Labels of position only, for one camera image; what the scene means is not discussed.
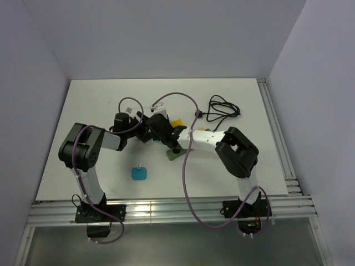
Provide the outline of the yellow cube socket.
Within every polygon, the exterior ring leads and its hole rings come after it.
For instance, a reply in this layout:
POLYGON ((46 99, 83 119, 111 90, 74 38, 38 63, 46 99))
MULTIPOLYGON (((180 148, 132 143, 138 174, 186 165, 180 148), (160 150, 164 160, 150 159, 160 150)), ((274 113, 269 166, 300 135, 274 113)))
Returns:
POLYGON ((170 124, 172 125, 172 127, 178 127, 178 126, 184 125, 184 123, 181 119, 172 120, 172 121, 170 121, 170 124))

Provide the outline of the green power strip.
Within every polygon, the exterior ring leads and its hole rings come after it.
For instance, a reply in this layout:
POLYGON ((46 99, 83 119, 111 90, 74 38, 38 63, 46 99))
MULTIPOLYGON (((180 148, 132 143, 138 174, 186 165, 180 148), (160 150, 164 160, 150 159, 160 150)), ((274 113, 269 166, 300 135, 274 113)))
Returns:
POLYGON ((170 161, 176 160, 187 153, 190 147, 191 150, 212 151, 212 131, 206 129, 205 131, 191 130, 186 127, 179 136, 178 143, 181 145, 182 150, 168 149, 166 156, 170 161))

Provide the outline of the blue plug adapter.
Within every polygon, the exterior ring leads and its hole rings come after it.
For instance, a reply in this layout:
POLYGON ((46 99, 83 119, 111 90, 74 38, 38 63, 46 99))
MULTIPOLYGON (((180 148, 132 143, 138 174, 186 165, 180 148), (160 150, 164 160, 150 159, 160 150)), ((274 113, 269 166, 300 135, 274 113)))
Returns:
POLYGON ((134 181, 142 181, 147 178, 148 172, 146 167, 139 165, 131 169, 131 179, 134 181))

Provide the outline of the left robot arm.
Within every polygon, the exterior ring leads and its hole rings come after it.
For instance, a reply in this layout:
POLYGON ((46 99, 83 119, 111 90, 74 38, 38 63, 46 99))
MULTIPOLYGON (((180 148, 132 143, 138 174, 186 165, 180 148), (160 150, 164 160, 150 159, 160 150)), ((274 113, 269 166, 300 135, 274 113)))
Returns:
POLYGON ((71 169, 77 179, 82 201, 91 204, 88 215, 93 220, 102 221, 108 214, 108 207, 103 204, 106 200, 105 193, 95 169, 100 150, 122 151, 128 140, 134 137, 146 143, 151 139, 147 121, 148 117, 138 111, 136 117, 124 112, 115 114, 114 125, 108 131, 76 122, 61 144, 59 160, 71 169))

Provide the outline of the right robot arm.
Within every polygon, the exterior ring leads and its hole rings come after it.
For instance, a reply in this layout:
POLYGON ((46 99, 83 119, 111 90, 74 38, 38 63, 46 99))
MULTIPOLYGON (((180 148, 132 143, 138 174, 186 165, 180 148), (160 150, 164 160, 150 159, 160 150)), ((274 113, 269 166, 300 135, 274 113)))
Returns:
POLYGON ((259 150, 239 129, 205 131, 173 127, 162 114, 153 115, 146 123, 151 132, 173 150, 216 153, 227 171, 237 178, 241 212, 252 216, 258 211, 260 190, 254 167, 258 163, 259 150))

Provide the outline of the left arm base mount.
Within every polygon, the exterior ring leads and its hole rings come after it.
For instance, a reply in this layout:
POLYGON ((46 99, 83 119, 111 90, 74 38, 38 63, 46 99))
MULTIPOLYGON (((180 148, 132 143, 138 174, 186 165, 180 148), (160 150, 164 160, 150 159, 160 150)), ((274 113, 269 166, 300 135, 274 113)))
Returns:
POLYGON ((113 243, 120 239, 125 231, 123 225, 126 214, 125 204, 106 205, 102 211, 92 209, 88 204, 77 208, 75 215, 75 223, 87 224, 87 237, 91 241, 97 241, 98 243, 113 243), (110 234, 113 222, 118 222, 122 225, 121 233, 110 241, 104 239, 110 234))

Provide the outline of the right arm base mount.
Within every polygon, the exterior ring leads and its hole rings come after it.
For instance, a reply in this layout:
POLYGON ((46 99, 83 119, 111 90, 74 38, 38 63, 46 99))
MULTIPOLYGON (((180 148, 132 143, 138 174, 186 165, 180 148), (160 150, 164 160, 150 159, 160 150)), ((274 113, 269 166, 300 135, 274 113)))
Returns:
MULTIPOLYGON (((220 214, 231 218, 241 206, 241 200, 223 201, 220 214)), ((272 215, 270 203, 266 199, 258 199, 254 204, 245 204, 236 216, 238 229, 243 236, 253 237, 261 232, 272 215)))

